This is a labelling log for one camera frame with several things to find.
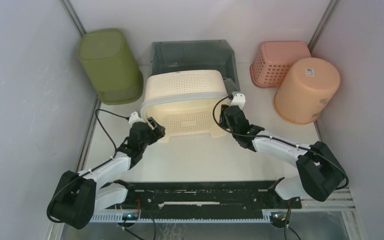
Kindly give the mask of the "orange plastic bucket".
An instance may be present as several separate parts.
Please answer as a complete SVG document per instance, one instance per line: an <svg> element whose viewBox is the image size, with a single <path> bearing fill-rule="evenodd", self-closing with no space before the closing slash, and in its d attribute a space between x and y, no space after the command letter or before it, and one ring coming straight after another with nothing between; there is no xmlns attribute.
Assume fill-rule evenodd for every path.
<svg viewBox="0 0 384 240"><path fill-rule="evenodd" d="M292 65L273 99L281 119L296 125L315 122L337 92L339 71L326 60L309 57Z"/></svg>

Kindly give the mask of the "cream perforated plastic basket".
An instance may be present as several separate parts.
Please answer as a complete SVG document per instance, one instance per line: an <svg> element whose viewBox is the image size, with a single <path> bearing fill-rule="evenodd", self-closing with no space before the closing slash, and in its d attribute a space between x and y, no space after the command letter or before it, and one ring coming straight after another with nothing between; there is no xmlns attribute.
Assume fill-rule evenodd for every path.
<svg viewBox="0 0 384 240"><path fill-rule="evenodd" d="M217 70L186 70L152 75L147 79L140 116L165 128L161 142L171 137L209 134L226 135L213 115L220 113L216 103L228 95Z"/></svg>

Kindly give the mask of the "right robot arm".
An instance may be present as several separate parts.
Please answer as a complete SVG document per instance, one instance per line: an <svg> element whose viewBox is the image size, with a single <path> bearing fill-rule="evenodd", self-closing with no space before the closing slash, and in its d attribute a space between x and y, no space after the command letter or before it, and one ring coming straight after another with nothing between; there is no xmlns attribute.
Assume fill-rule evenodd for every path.
<svg viewBox="0 0 384 240"><path fill-rule="evenodd" d="M294 177L282 177L271 187L269 203L282 208L289 200L310 197L324 202L335 191L348 186L349 178L329 147L316 141L300 144L250 124L239 106L222 105L219 126L244 149L265 153L296 168Z"/></svg>

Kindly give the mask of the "pink perforated plastic basket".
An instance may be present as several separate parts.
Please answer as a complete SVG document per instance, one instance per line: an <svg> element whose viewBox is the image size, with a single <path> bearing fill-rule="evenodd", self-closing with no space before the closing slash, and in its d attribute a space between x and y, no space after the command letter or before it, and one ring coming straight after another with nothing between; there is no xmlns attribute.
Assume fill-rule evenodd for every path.
<svg viewBox="0 0 384 240"><path fill-rule="evenodd" d="M303 41L263 42L250 65L251 81L259 88L280 87L292 65L310 57Z"/></svg>

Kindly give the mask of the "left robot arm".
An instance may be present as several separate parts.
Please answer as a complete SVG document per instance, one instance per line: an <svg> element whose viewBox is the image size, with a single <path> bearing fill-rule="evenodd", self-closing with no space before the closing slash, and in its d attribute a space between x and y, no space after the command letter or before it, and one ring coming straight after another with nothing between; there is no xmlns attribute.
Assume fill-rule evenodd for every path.
<svg viewBox="0 0 384 240"><path fill-rule="evenodd" d="M79 172L64 172L46 208L53 223L64 223L75 229L84 228L96 213L120 204L129 209L137 196L115 178L132 169L143 158L146 148L166 135L166 129L149 117L131 116L129 135L104 163Z"/></svg>

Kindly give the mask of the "green perforated waste bin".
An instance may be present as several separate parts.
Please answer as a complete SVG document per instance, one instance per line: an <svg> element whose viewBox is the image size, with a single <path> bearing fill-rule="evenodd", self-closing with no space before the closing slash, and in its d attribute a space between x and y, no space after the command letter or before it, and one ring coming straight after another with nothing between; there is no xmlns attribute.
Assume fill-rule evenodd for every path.
<svg viewBox="0 0 384 240"><path fill-rule="evenodd" d="M77 56L102 103L123 105L142 96L143 74L120 29L88 32L80 40Z"/></svg>

